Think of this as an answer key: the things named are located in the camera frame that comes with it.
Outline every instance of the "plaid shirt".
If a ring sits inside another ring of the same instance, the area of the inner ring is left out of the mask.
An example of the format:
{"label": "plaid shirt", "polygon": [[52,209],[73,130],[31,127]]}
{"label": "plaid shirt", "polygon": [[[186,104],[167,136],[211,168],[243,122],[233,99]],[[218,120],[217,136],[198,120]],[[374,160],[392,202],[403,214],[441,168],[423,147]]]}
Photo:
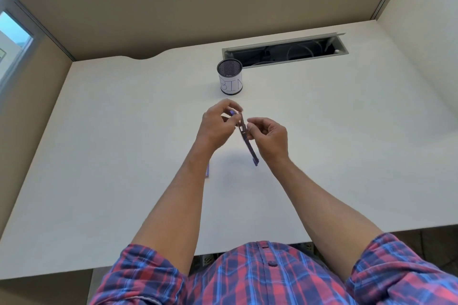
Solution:
{"label": "plaid shirt", "polygon": [[104,277],[91,304],[458,304],[458,279],[423,261],[391,234],[374,239],[345,285],[285,244],[251,242],[186,277],[135,244]]}

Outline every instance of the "forearm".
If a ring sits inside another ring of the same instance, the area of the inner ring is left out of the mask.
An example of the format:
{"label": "forearm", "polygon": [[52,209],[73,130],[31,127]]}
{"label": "forearm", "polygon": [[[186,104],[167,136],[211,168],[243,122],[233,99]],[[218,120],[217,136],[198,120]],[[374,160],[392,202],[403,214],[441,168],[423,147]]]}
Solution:
{"label": "forearm", "polygon": [[294,205],[313,243],[342,280],[382,231],[313,182],[289,159],[271,170]]}
{"label": "forearm", "polygon": [[195,143],[132,243],[156,250],[187,275],[196,251],[205,172],[212,152]]}

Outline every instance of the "white desk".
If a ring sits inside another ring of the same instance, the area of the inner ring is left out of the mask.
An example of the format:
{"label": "white desk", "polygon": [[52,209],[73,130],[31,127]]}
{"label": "white desk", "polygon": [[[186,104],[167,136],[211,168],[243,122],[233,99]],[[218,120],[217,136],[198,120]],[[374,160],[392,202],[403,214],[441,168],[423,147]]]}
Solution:
{"label": "white desk", "polygon": [[[0,242],[0,279],[112,264],[225,97],[221,48],[332,32],[348,55],[245,69],[245,117],[284,124],[294,162],[383,230],[458,223],[457,118],[370,21],[75,62]],[[309,237],[234,133],[210,163],[196,253],[261,239]]]}

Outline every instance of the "window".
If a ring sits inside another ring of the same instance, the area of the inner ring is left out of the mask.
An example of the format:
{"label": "window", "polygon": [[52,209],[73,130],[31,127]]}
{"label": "window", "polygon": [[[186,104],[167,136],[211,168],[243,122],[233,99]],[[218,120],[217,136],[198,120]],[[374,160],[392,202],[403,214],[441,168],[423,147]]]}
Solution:
{"label": "window", "polygon": [[31,41],[30,34],[8,13],[0,13],[0,80]]}

